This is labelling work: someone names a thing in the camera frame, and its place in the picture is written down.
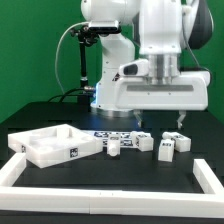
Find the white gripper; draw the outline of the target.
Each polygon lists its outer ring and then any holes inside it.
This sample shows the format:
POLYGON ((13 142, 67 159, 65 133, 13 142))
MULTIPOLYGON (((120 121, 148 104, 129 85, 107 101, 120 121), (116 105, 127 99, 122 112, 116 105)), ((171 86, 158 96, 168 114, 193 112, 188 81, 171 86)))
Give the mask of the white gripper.
POLYGON ((140 110, 179 110, 178 129, 187 110, 205 110, 208 106, 208 71, 184 71, 170 84, 152 84, 147 77, 121 77, 115 85, 115 106, 134 110, 138 127, 143 127, 140 110))

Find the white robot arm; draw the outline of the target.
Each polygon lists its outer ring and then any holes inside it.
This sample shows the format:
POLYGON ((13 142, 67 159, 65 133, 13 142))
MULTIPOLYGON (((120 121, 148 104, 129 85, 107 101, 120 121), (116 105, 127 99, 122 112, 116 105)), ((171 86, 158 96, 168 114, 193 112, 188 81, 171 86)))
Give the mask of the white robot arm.
POLYGON ((181 51, 204 46, 213 32, 206 0, 82 0, 87 30, 102 44, 102 77, 91 109, 139 117, 143 110, 208 106, 210 73, 179 68, 181 51))

